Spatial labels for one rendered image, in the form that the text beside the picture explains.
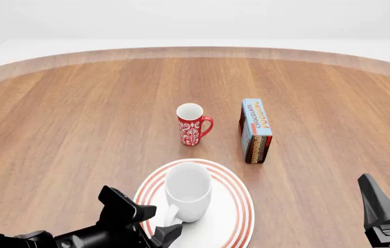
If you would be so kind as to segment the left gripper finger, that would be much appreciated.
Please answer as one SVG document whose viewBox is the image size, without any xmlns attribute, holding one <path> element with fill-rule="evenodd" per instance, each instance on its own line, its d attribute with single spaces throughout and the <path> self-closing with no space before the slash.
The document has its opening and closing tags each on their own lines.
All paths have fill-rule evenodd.
<svg viewBox="0 0 390 248">
<path fill-rule="evenodd" d="M 155 227 L 154 235 L 150 240 L 154 243 L 154 248 L 169 248 L 181 235 L 182 229 L 182 224 L 169 227 Z"/>
<path fill-rule="evenodd" d="M 156 214 L 156 206 L 153 205 L 136 205 L 135 222 L 142 223 L 145 220 L 153 218 Z"/>
</svg>

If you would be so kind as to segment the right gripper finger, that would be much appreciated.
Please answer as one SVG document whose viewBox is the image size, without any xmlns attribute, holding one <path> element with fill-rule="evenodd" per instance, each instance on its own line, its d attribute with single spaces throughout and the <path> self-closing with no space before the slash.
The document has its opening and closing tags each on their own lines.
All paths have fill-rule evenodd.
<svg viewBox="0 0 390 248">
<path fill-rule="evenodd" d="M 364 208 L 364 229 L 390 225 L 390 199 L 369 173 L 358 179 Z"/>
</svg>

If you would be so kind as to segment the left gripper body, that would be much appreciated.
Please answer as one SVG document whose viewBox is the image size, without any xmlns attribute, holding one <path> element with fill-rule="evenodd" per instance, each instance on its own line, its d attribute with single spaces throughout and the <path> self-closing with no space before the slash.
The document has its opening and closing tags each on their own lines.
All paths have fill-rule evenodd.
<svg viewBox="0 0 390 248">
<path fill-rule="evenodd" d="M 134 231 L 132 248 L 161 248 L 158 241 L 147 236 L 139 223 L 134 223 L 132 229 Z"/>
</svg>

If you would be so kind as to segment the white plate with red rings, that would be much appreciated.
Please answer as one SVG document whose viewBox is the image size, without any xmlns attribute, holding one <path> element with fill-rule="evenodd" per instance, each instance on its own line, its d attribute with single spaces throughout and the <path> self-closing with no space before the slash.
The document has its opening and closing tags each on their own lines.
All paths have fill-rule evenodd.
<svg viewBox="0 0 390 248">
<path fill-rule="evenodd" d="M 134 202 L 157 207 L 155 217 L 141 223 L 150 237 L 161 227 L 167 211 L 165 176 L 180 163 L 198 163 L 212 175 L 212 199 L 206 214 L 195 223 L 185 223 L 169 248 L 247 248 L 252 238 L 254 204 L 244 183 L 232 171 L 213 161 L 186 158 L 172 161 L 151 173 L 137 189 Z"/>
</svg>

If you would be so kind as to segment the red mug with white pattern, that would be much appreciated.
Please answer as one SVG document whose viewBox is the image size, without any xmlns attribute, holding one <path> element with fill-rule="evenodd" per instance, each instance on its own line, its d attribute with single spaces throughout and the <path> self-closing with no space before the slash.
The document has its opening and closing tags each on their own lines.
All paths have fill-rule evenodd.
<svg viewBox="0 0 390 248">
<path fill-rule="evenodd" d="M 176 109 L 180 140 L 185 146 L 196 146 L 213 128 L 213 118 L 203 114 L 203 108 L 195 103 L 185 103 Z M 205 121 L 209 121 L 210 126 L 203 132 Z"/>
</svg>

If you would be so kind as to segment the chocolate pudding box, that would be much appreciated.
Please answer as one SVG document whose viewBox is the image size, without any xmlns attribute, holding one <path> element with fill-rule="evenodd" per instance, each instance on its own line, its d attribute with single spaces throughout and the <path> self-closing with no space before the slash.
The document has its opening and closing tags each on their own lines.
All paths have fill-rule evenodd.
<svg viewBox="0 0 390 248">
<path fill-rule="evenodd" d="M 264 163 L 273 134 L 261 99 L 242 100 L 238 124 L 245 163 Z"/>
</svg>

